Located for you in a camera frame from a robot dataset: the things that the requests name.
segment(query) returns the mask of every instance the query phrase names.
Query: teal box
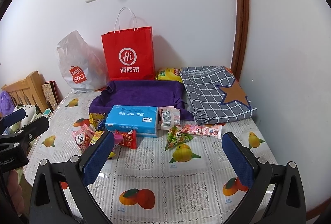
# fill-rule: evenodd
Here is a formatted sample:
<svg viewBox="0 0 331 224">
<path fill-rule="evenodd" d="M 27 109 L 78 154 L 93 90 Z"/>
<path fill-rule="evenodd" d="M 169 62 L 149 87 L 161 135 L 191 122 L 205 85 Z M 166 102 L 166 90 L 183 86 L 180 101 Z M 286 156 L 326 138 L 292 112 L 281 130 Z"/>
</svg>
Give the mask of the teal box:
<svg viewBox="0 0 331 224">
<path fill-rule="evenodd" d="M 129 132 L 135 129 L 137 136 L 157 137 L 158 108 L 113 106 L 105 125 L 108 131 Z"/>
</svg>

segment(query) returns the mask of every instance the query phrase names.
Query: folded plaid fabric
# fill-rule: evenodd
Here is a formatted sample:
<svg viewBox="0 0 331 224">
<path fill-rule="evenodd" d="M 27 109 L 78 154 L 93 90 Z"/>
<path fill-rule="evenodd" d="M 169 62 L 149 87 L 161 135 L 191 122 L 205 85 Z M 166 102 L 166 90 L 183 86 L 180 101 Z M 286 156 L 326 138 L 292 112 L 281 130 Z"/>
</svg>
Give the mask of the folded plaid fabric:
<svg viewBox="0 0 331 224">
<path fill-rule="evenodd" d="M 223 66 L 182 68 L 180 77 L 199 125 L 234 122 L 256 113 L 257 108 Z"/>
</svg>

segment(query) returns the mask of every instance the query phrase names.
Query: yellow package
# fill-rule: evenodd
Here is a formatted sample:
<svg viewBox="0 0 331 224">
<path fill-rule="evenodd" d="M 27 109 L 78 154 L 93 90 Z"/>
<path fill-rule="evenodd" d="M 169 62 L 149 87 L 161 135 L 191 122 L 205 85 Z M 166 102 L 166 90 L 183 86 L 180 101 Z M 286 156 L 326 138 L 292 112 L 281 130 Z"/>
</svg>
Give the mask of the yellow package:
<svg viewBox="0 0 331 224">
<path fill-rule="evenodd" d="M 93 138 L 91 139 L 91 142 L 90 142 L 89 146 L 94 145 L 94 144 L 98 141 L 99 137 L 102 136 L 103 133 L 104 133 L 104 131 L 96 131 L 96 132 L 94 133 Z M 114 157 L 114 156 L 116 155 L 116 154 L 113 152 L 113 151 L 115 150 L 115 147 L 116 147 L 116 145 L 114 146 L 112 152 L 109 154 L 108 158 Z"/>
<path fill-rule="evenodd" d="M 98 128 L 100 122 L 102 122 L 105 114 L 98 114 L 98 113 L 90 113 L 90 123 L 93 125 L 95 129 Z"/>
<path fill-rule="evenodd" d="M 179 71 L 181 71 L 180 68 L 160 68 L 155 80 L 176 80 L 183 83 Z"/>
</svg>

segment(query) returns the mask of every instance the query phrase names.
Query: human hand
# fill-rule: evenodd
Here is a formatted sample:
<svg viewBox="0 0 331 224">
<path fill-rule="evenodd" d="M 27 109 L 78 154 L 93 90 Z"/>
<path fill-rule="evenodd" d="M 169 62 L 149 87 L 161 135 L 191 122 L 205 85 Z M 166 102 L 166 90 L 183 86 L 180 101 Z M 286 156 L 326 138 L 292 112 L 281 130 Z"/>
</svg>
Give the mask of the human hand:
<svg viewBox="0 0 331 224">
<path fill-rule="evenodd" d="M 8 176 L 7 189 L 17 214 L 21 215 L 24 212 L 24 200 L 22 197 L 22 187 L 19 185 L 18 179 L 19 175 L 17 174 L 16 170 L 10 171 Z"/>
</svg>

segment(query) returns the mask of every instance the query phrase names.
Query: star with blue outline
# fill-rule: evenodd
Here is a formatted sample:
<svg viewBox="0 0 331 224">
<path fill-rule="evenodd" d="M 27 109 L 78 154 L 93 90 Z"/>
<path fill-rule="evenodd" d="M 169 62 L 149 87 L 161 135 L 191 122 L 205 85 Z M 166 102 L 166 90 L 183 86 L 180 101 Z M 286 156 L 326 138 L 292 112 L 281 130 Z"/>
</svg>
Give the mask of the star with blue outline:
<svg viewBox="0 0 331 224">
<path fill-rule="evenodd" d="M 245 94 L 244 90 L 240 87 L 236 79 L 233 80 L 233 83 L 230 86 L 221 86 L 221 85 L 215 85 L 215 86 L 225 94 L 221 102 L 221 105 L 226 105 L 234 101 L 237 101 L 243 104 L 244 106 L 246 106 L 248 109 L 251 109 L 251 105 L 247 100 L 247 95 Z"/>
</svg>

